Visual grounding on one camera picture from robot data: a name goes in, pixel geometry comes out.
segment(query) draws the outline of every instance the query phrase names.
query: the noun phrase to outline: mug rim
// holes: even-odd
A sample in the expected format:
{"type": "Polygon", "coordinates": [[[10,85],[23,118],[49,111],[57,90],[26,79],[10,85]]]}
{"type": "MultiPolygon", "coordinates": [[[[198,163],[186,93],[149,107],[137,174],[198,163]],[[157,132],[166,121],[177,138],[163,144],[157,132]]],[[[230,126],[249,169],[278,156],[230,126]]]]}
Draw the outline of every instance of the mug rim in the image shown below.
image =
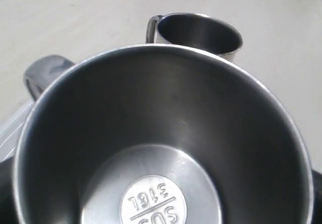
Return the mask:
{"type": "Polygon", "coordinates": [[[174,16],[182,16],[182,15],[187,15],[187,16],[191,16],[191,17],[196,17],[196,18],[204,18],[204,19],[207,19],[207,20],[211,20],[211,21],[214,21],[216,23],[220,23],[222,24],[223,26],[227,27],[228,29],[230,29],[239,39],[240,41],[240,44],[239,46],[232,50],[232,51],[229,51],[229,52],[226,52],[226,53],[221,53],[221,54],[217,54],[219,56],[227,56],[227,55],[231,55],[231,54],[234,54],[236,52],[238,52],[242,47],[243,47],[243,44],[244,44],[244,41],[243,41],[243,38],[242,38],[242,35],[240,34],[240,32],[232,25],[230,25],[229,23],[223,21],[223,20],[220,20],[220,19],[216,19],[216,18],[213,18],[209,15],[206,15],[206,14],[198,14],[198,13],[171,13],[171,14],[166,14],[166,15],[163,15],[160,20],[157,21],[156,23],[156,26],[155,26],[155,30],[157,31],[157,33],[166,41],[166,42],[169,42],[171,44],[173,44],[172,42],[170,42],[168,39],[164,38],[164,36],[160,33],[159,31],[159,23],[162,21],[162,20],[165,20],[167,18],[171,18],[171,17],[174,17],[174,16]]]}
{"type": "Polygon", "coordinates": [[[103,51],[101,53],[95,54],[93,56],[90,56],[79,63],[75,64],[71,68],[67,69],[65,72],[63,72],[58,78],[56,78],[45,91],[41,94],[39,99],[35,102],[34,106],[32,107],[31,112],[29,113],[25,124],[23,126],[23,129],[21,131],[21,134],[19,136],[19,140],[17,143],[16,148],[16,154],[14,156],[14,163],[13,163],[13,174],[12,174],[12,188],[13,188],[13,197],[14,197],[14,203],[15,203],[15,209],[17,211],[18,220],[20,223],[27,224],[26,221],[26,212],[23,210],[23,203],[21,202],[21,181],[20,176],[22,172],[21,167],[21,159],[24,158],[24,152],[25,148],[27,147],[25,143],[30,122],[34,121],[36,119],[36,115],[38,112],[38,108],[41,107],[41,105],[44,104],[44,102],[50,97],[52,90],[65,78],[68,77],[68,75],[73,72],[77,71],[78,68],[83,67],[85,65],[91,64],[94,60],[100,59],[104,56],[106,56],[109,53],[117,52],[117,51],[126,51],[126,50],[135,50],[140,48],[173,48],[178,49],[182,51],[189,51],[189,52],[195,52],[199,55],[202,55],[203,57],[209,58],[211,60],[216,60],[225,65],[225,67],[229,68],[229,70],[232,70],[236,72],[239,75],[242,75],[245,77],[245,80],[251,81],[252,85],[256,87],[257,91],[262,92],[263,94],[268,96],[268,100],[271,101],[272,104],[275,105],[276,110],[281,115],[283,120],[285,121],[285,124],[287,128],[290,130],[290,134],[294,137],[294,144],[296,145],[297,155],[300,158],[300,164],[301,169],[303,171],[303,175],[305,174],[305,181],[307,181],[307,199],[305,199],[307,210],[305,213],[305,219],[303,220],[306,224],[310,224],[313,216],[313,203],[314,203],[314,191],[313,191],[313,177],[312,177],[312,171],[311,171],[311,163],[310,158],[308,155],[308,151],[306,149],[306,146],[304,144],[304,141],[301,137],[301,134],[294,123],[293,119],[289,115],[289,113],[286,111],[284,106],[279,102],[279,100],[275,97],[274,94],[272,94],[268,88],[265,87],[258,79],[256,79],[253,75],[251,75],[246,70],[242,69],[241,67],[229,62],[228,60],[225,60],[215,54],[209,53],[207,51],[196,49],[188,46],[182,46],[182,45],[175,45],[175,44],[159,44],[159,43],[152,43],[152,44],[135,44],[135,45],[128,45],[128,46],[122,46],[122,47],[116,47],[112,48],[110,50],[103,51]]]}

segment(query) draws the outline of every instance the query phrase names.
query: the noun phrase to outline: white table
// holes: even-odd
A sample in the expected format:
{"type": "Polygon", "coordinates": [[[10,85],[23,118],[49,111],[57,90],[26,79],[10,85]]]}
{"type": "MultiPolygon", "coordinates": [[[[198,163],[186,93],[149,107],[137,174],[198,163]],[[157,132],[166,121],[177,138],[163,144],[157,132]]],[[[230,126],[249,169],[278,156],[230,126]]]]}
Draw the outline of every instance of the white table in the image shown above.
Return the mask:
{"type": "Polygon", "coordinates": [[[322,1],[0,0],[0,121],[29,99],[26,67],[48,54],[79,61],[143,43],[147,20],[196,12],[234,25],[244,38],[235,63],[284,104],[322,171],[322,1]]]}

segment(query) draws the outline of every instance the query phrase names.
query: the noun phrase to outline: stainless steel mug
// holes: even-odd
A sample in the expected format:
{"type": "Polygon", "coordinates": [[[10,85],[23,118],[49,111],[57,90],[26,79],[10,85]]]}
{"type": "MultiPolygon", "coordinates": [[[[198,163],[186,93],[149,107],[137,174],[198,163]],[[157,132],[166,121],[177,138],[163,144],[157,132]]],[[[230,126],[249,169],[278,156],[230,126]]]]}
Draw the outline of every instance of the stainless steel mug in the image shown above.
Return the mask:
{"type": "Polygon", "coordinates": [[[146,30],[146,43],[185,45],[206,50],[229,61],[243,45],[242,36],[231,25],[202,14],[174,13],[152,17],[146,30]]]}
{"type": "Polygon", "coordinates": [[[37,101],[13,167],[21,224],[311,221],[295,124],[227,60],[142,44],[76,65],[45,57],[25,82],[37,101]]]}

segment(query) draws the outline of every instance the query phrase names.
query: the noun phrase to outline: circular stamp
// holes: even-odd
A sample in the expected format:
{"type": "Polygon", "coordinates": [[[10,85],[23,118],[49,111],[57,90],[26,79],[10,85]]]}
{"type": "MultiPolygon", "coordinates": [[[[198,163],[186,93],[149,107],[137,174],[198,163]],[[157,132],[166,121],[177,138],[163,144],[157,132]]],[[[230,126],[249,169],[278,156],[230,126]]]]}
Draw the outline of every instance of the circular stamp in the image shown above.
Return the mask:
{"type": "Polygon", "coordinates": [[[121,202],[123,224],[184,224],[187,206],[180,188],[160,175],[132,183],[121,202]]]}

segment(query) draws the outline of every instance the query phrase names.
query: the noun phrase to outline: mug bottom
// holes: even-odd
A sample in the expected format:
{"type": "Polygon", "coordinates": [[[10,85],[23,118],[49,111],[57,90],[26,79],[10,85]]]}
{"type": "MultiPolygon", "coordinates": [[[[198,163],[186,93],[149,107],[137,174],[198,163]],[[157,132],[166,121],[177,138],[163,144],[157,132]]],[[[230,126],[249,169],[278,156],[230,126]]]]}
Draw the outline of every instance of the mug bottom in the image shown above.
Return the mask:
{"type": "Polygon", "coordinates": [[[127,148],[92,176],[81,200],[82,224],[221,224],[218,193],[205,170],[165,145],[127,148]]]}

